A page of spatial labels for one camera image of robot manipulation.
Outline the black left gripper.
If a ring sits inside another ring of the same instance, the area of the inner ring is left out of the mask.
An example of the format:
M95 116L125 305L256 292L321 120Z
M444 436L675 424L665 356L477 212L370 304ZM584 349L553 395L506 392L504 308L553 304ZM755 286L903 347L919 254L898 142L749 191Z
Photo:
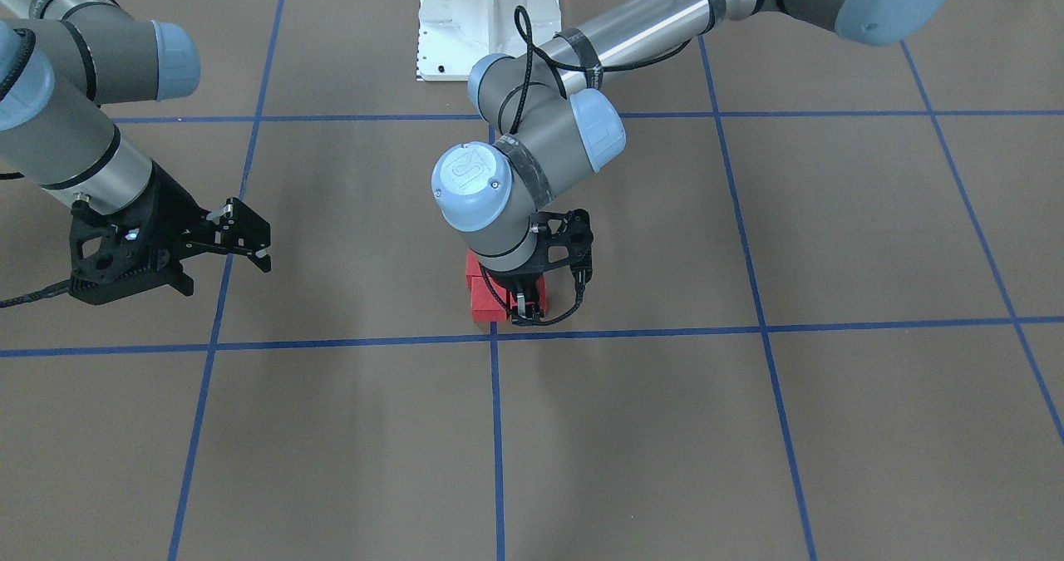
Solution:
M531 216L529 237L534 240L531 257L509 273L491 270L491 296L505 307L514 326L548 327L570 318L583 303L593 276L589 212L573 209L565 214L538 212ZM544 319L546 288L539 286L545 273L567 267L573 274L573 306L559 317Z

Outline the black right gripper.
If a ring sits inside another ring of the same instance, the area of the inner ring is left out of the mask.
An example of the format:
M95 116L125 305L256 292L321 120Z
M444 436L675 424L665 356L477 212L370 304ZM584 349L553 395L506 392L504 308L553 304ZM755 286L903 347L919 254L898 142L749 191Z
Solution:
M171 286L190 296L194 280L183 259L205 252L249 259L270 273L270 224L239 198L209 212L153 165L144 193L121 211L101 215L86 202L71 209L69 295L102 306L136 293Z

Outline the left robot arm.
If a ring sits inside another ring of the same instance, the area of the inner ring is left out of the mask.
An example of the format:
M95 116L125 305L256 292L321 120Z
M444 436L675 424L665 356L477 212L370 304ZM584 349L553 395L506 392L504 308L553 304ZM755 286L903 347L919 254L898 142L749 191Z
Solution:
M453 145L436 162L431 193L475 257L472 284L520 327L547 327L545 273L573 274L580 307L593 276L589 213L552 201L624 152L622 118L602 90L675 57L724 21L783 13L845 42L882 47L918 31L946 0L628 0L537 45L527 9L513 21L521 55L491 53L467 80L494 143Z

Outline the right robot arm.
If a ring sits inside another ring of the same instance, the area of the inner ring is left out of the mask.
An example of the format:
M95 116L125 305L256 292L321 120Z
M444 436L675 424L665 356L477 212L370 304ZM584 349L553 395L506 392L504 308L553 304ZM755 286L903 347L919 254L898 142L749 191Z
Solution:
M116 0L2 0L2 160L72 216L68 280L4 300L68 293L102 306L159 286L192 295L183 261L249 258L270 273L270 225L239 199L209 211L104 113L188 96L197 46L182 27L133 18Z

